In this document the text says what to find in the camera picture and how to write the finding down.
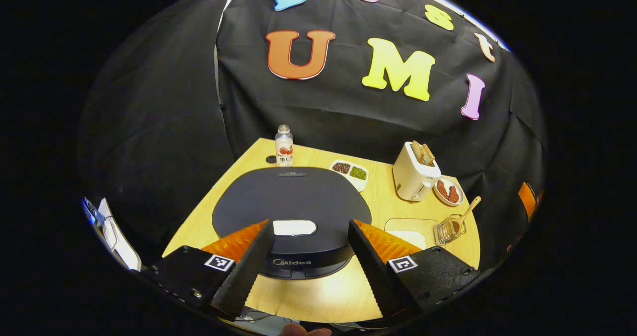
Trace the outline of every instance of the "wooden spoon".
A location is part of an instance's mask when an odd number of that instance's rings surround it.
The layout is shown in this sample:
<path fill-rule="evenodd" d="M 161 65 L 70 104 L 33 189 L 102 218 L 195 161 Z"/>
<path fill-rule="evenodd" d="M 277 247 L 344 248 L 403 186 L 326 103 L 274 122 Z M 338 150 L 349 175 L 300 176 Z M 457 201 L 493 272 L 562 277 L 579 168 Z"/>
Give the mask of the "wooden spoon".
<path fill-rule="evenodd" d="M 456 233 L 460 232 L 460 227 L 462 227 L 462 223 L 464 223 L 464 218 L 466 218 L 469 215 L 469 212 L 471 212 L 476 207 L 476 205 L 478 205 L 480 200 L 482 200 L 482 198 L 480 196 L 476 196 L 473 202 L 471 202 L 471 205 L 469 205 L 469 209 L 467 209 L 467 211 L 462 214 L 460 219 L 458 221 L 453 221 L 453 229 Z"/>

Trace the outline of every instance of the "wooden table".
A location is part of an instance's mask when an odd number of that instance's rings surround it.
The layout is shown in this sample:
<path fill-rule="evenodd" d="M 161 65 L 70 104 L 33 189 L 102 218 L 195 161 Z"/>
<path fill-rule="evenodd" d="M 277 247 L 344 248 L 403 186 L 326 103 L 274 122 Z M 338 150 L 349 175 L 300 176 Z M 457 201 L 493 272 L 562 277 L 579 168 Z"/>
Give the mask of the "wooden table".
<path fill-rule="evenodd" d="M 277 164 L 266 162 L 266 157 L 274 152 L 275 143 L 272 139 L 261 138 L 256 141 L 193 209 L 162 257 L 182 245 L 201 248 L 217 241 L 219 237 L 212 225 L 212 212 L 219 198 L 240 175 L 259 168 L 276 168 Z M 344 159 L 368 168 L 368 184 L 360 194 L 369 205 L 371 224 L 380 229 L 385 229 L 385 223 L 392 218 L 417 219 L 419 223 L 433 224 L 452 213 L 462 213 L 469 207 L 467 198 L 464 198 L 462 205 L 450 207 L 440 201 L 433 190 L 421 202 L 402 200 L 394 190 L 391 164 L 294 145 L 295 167 L 329 168 L 335 159 Z M 409 225 L 409 222 L 393 220 L 391 223 Z M 467 233 L 445 247 L 465 263 L 478 268 L 480 238 L 473 213 L 467 216 L 465 224 Z M 432 234 L 424 236 L 427 247 L 432 246 Z M 356 256 L 343 269 L 319 279 L 279 280 L 259 275 L 246 306 L 309 322 L 356 322 L 382 317 Z"/>

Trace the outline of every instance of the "toaster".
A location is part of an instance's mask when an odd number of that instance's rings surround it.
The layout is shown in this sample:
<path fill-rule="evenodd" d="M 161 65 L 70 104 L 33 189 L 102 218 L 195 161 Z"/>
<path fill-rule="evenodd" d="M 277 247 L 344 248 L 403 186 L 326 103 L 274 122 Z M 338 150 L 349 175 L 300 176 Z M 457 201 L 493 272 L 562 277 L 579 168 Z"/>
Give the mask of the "toaster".
<path fill-rule="evenodd" d="M 436 159 L 434 159 L 433 166 L 418 163 L 414 151 L 412 151 L 411 142 L 405 142 L 403 145 L 394 166 L 392 166 L 392 172 L 394 173 L 396 193 L 400 198 L 412 202 L 423 200 L 441 176 Z"/>

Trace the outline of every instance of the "finger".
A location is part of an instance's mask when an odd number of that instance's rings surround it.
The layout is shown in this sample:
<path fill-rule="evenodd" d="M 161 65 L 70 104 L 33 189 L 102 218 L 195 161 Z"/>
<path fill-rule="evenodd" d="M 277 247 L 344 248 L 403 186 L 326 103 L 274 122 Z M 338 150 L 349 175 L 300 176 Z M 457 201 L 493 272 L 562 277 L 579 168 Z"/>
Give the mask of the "finger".
<path fill-rule="evenodd" d="M 281 329 L 279 336 L 309 336 L 309 334 L 301 325 L 289 323 Z"/>
<path fill-rule="evenodd" d="M 330 336 L 332 334 L 332 330 L 330 329 L 316 329 L 314 331 L 310 331 L 308 336 Z"/>

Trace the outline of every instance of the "plastic bottle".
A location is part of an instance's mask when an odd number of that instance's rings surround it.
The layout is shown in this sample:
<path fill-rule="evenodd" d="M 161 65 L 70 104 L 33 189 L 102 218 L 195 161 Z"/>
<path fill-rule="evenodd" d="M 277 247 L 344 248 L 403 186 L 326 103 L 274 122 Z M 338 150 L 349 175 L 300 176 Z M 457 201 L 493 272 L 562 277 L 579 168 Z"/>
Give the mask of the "plastic bottle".
<path fill-rule="evenodd" d="M 293 139 L 290 128 L 286 124 L 282 124 L 278 128 L 277 136 L 275 136 L 275 148 L 277 154 L 277 166 L 291 167 Z"/>

